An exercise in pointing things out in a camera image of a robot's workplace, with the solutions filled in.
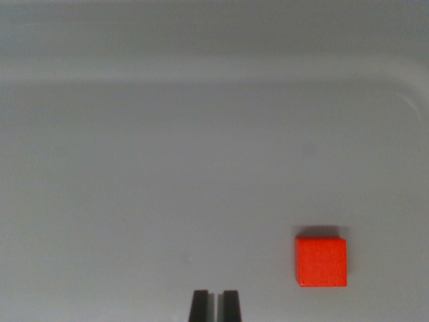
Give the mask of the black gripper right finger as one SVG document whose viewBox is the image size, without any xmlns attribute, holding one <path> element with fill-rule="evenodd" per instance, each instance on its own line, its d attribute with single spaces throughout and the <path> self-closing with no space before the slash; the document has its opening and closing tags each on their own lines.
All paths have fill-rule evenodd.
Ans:
<svg viewBox="0 0 429 322">
<path fill-rule="evenodd" d="M 225 290 L 218 295 L 218 321 L 242 322 L 239 292 Z"/>
</svg>

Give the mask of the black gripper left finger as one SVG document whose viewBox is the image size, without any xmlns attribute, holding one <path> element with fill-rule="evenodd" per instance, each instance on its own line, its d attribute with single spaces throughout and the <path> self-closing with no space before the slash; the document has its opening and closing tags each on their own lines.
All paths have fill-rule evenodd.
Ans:
<svg viewBox="0 0 429 322">
<path fill-rule="evenodd" d="M 213 322 L 215 320 L 215 295 L 208 290 L 195 290 L 188 322 Z"/>
</svg>

